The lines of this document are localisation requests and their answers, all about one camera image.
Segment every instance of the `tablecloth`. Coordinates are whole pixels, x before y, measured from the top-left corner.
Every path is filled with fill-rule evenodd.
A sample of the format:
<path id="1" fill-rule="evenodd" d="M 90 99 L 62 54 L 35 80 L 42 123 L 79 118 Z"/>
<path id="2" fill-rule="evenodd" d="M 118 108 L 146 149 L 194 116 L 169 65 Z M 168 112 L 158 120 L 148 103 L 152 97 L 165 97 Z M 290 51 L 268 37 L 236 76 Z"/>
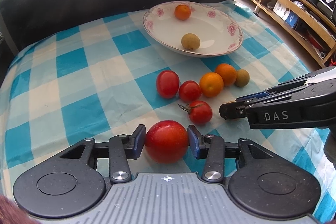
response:
<path id="1" fill-rule="evenodd" d="M 220 63 L 250 73 L 244 88 L 225 88 L 215 98 L 203 98 L 213 111 L 212 120 L 198 126 L 202 134 L 222 136 L 228 142 L 249 138 L 294 162 L 319 180 L 322 196 L 315 217 L 329 220 L 336 210 L 336 172 L 324 153 L 328 130 L 251 130 L 247 119 L 225 121 L 219 106 L 236 97 L 259 92 L 279 82 L 307 73 L 307 68 L 252 11 L 226 1 L 211 6 L 233 17 L 244 33 L 235 52 L 214 58 L 193 58 L 163 47 L 144 30 L 145 11 L 98 19 L 28 46 L 12 62 L 0 89 L 1 185 L 12 198 L 16 178 L 25 170 L 86 137 L 97 142 L 131 134 L 138 124 L 149 129 L 172 119 L 187 127 L 187 114 L 177 103 L 156 92 L 155 80 L 165 69 L 180 81 L 194 80 Z M 171 165 L 153 162 L 144 150 L 129 160 L 137 172 L 201 172 L 204 161 L 190 151 Z M 97 170 L 108 176 L 107 160 Z M 236 170 L 233 159 L 225 162 L 225 175 Z"/>

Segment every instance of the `plate rim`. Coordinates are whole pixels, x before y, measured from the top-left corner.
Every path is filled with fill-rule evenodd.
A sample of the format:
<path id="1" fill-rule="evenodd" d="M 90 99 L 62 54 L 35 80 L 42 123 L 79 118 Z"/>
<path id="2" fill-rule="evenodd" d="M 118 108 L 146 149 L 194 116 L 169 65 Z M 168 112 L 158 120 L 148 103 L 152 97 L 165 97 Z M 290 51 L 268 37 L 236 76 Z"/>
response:
<path id="1" fill-rule="evenodd" d="M 237 26 L 238 26 L 238 29 L 241 33 L 241 41 L 239 41 L 238 43 L 238 47 L 230 52 L 222 52 L 222 53 L 217 53 L 217 54 L 201 54 L 201 53 L 197 53 L 197 52 L 192 52 L 192 51 L 188 51 L 188 50 L 185 50 L 185 49 L 180 49 L 180 48 L 176 48 L 176 47 L 173 47 L 171 45 L 168 45 L 167 43 L 164 43 L 163 41 L 155 38 L 148 30 L 146 24 L 145 24 L 145 18 L 146 18 L 146 15 L 149 14 L 149 12 L 153 9 L 155 9 L 156 7 L 158 7 L 159 5 L 164 5 L 164 4 L 172 4 L 172 3 L 190 3 L 190 4 L 196 4 L 196 5 L 201 5 L 201 6 L 204 6 L 206 8 L 211 8 L 211 9 L 214 9 L 215 11 L 218 11 L 219 13 L 223 14 L 224 16 L 228 17 L 232 23 L 235 23 Z M 243 44 L 243 41 L 244 41 L 244 33 L 243 33 L 243 30 L 241 29 L 240 25 L 232 18 L 230 17 L 229 15 L 227 15 L 226 13 L 224 13 L 223 11 L 221 10 L 218 10 L 217 8 L 214 8 L 212 6 L 209 6 L 209 5 L 206 5 L 206 4 L 203 4 L 203 3 L 198 3 L 198 2 L 193 2 L 193 1 L 187 1 L 187 0 L 175 0 L 175 1 L 167 1 L 167 2 L 163 2 L 163 3 L 160 3 L 160 4 L 157 4 L 155 6 L 153 6 L 152 8 L 149 8 L 145 14 L 143 15 L 143 18 L 142 18 L 142 25 L 144 27 L 144 29 L 146 30 L 146 32 L 150 35 L 150 37 L 152 37 L 155 41 L 159 42 L 160 44 L 164 45 L 165 47 L 168 47 L 168 48 L 173 48 L 177 51 L 181 51 L 181 52 L 185 52 L 185 53 L 188 53 L 188 54 L 194 54 L 194 55 L 198 55 L 198 56 L 208 56 L 208 57 L 216 57 L 216 56 L 221 56 L 221 55 L 226 55 L 226 54 L 230 54 L 236 50 L 238 50 L 241 45 Z"/>

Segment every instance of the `cherry tomato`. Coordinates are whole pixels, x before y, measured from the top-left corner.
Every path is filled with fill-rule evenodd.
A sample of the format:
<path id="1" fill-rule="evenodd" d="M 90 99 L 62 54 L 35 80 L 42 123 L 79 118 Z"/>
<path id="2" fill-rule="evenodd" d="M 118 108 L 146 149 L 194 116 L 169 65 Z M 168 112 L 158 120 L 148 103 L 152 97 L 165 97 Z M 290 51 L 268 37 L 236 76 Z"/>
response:
<path id="1" fill-rule="evenodd" d="M 186 106 L 179 105 L 179 107 L 188 112 L 189 119 L 194 124 L 206 124 L 212 118 L 212 109 L 206 102 L 194 101 Z"/>
<path id="2" fill-rule="evenodd" d="M 156 78 L 157 93 L 165 99 L 173 98 L 179 90 L 179 85 L 179 76 L 171 70 L 161 71 Z"/>
<path id="3" fill-rule="evenodd" d="M 180 86 L 178 94 L 182 101 L 190 103 L 200 98 L 202 91 L 200 86 L 195 81 L 189 80 Z"/>
<path id="4" fill-rule="evenodd" d="M 157 122 L 148 130 L 145 138 L 149 156 L 163 164 L 177 162 L 184 156 L 188 146 L 188 133 L 176 121 Z"/>

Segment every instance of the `plate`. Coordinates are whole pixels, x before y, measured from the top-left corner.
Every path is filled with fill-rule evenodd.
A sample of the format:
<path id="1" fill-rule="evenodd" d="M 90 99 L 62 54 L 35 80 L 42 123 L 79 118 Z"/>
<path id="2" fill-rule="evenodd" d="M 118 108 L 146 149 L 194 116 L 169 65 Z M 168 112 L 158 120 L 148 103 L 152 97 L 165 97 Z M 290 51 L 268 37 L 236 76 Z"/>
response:
<path id="1" fill-rule="evenodd" d="M 188 5 L 191 16 L 178 20 L 175 8 Z M 148 34 L 165 47 L 188 56 L 214 57 L 229 54 L 243 43 L 243 32 L 238 23 L 210 6 L 189 2 L 172 1 L 149 9 L 143 17 L 143 25 Z M 186 33 L 193 33 L 201 40 L 197 50 L 185 49 L 181 39 Z"/>

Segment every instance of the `pink flower pattern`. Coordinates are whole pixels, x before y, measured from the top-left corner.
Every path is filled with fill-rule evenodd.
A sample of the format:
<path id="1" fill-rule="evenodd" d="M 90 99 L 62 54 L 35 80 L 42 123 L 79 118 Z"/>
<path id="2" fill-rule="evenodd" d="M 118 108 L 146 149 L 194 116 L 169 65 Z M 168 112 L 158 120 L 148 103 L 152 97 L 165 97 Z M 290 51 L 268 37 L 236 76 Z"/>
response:
<path id="1" fill-rule="evenodd" d="M 149 30 L 151 30 L 151 31 L 153 31 L 154 29 L 153 29 L 153 21 L 151 21 L 151 20 L 145 20 L 145 25 L 146 25 L 146 27 L 149 29 Z"/>
<path id="2" fill-rule="evenodd" d="M 229 46 L 229 48 L 233 48 L 233 47 L 235 47 L 235 46 L 237 46 L 237 43 L 232 43 L 232 44 Z"/>
<path id="3" fill-rule="evenodd" d="M 187 5 L 190 9 L 190 11 L 194 12 L 196 11 L 196 9 L 194 7 L 192 7 L 189 3 L 183 3 L 184 5 Z"/>
<path id="4" fill-rule="evenodd" d="M 234 36 L 237 28 L 238 28 L 238 26 L 236 24 L 231 23 L 230 25 L 228 25 L 227 30 L 229 31 L 231 36 Z"/>
<path id="5" fill-rule="evenodd" d="M 216 16 L 216 12 L 215 11 L 209 11 L 208 12 L 208 17 L 214 18 Z"/>
<path id="6" fill-rule="evenodd" d="M 163 16 L 165 14 L 165 12 L 163 11 L 163 9 L 161 8 L 158 8 L 157 11 L 156 11 L 157 15 L 160 17 L 160 16 Z"/>

